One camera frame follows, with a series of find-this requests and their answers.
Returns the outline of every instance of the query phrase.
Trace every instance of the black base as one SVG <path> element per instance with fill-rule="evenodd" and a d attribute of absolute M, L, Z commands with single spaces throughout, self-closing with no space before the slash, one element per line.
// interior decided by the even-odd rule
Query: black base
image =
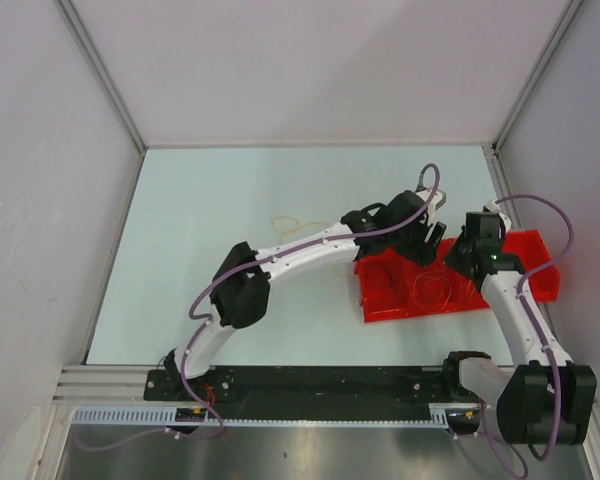
<path fill-rule="evenodd" d="M 429 420 L 430 403 L 477 402 L 451 395 L 441 370 L 422 367 L 215 367 L 189 382 L 202 398 L 204 383 L 218 413 L 235 420 Z M 152 370 L 144 399 L 190 397 L 182 385 L 172 388 L 165 370 Z"/>

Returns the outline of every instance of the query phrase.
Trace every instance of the white wall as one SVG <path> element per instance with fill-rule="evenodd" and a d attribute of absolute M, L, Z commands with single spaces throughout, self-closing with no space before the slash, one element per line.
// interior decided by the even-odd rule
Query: white wall
<path fill-rule="evenodd" d="M 561 267 L 552 318 L 574 359 L 595 369 L 600 403 L 600 0 L 576 20 L 503 161 L 514 192 L 545 195 L 573 220 L 575 247 Z M 519 206 L 523 222 L 539 227 L 554 252 L 561 249 L 561 220 L 542 206 Z"/>
<path fill-rule="evenodd" d="M 0 0 L 0 448 L 77 360 L 138 164 L 53 2 Z"/>
<path fill-rule="evenodd" d="M 75 0 L 147 144 L 487 142 L 566 0 Z"/>

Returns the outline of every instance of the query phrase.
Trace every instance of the red box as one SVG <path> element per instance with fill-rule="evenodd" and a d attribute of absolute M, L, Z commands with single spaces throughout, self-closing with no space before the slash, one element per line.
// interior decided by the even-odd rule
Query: red box
<path fill-rule="evenodd" d="M 360 280 L 364 321 L 489 308 L 473 282 L 442 262 L 454 241 L 440 242 L 437 260 L 427 267 L 419 267 L 392 249 L 358 260 L 355 273 Z M 551 258 L 537 230 L 509 232 L 503 251 L 517 254 L 526 271 Z M 536 302 L 553 302 L 558 297 L 560 274 L 551 266 L 531 277 L 530 284 Z"/>

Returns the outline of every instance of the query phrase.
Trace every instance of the white table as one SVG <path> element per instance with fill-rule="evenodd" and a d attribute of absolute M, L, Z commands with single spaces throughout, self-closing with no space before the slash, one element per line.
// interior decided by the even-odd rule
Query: white table
<path fill-rule="evenodd" d="M 465 213 L 495 197 L 480 147 L 149 150 L 88 364 L 157 363 L 197 327 L 189 305 L 234 244 L 277 244 L 275 216 L 333 223 L 388 202 L 415 188 L 430 161 L 447 192 L 439 220 L 456 236 Z M 488 310 L 364 324 L 358 302 L 357 279 L 333 267 L 290 280 L 272 292 L 267 315 L 234 334 L 214 363 L 440 365 L 452 350 L 511 363 Z"/>

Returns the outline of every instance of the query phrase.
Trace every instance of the red plastic container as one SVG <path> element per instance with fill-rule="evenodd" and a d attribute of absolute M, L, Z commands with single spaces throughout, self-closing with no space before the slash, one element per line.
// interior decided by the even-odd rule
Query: red plastic container
<path fill-rule="evenodd" d="M 358 260 L 355 273 L 360 280 L 364 321 L 488 308 L 473 283 L 442 262 L 454 241 L 440 242 L 438 259 L 428 267 L 419 267 L 392 249 Z M 537 230 L 508 233 L 503 250 L 516 253 L 527 271 L 550 259 Z M 553 302 L 558 297 L 560 274 L 550 267 L 531 277 L 530 283 L 536 302 Z"/>

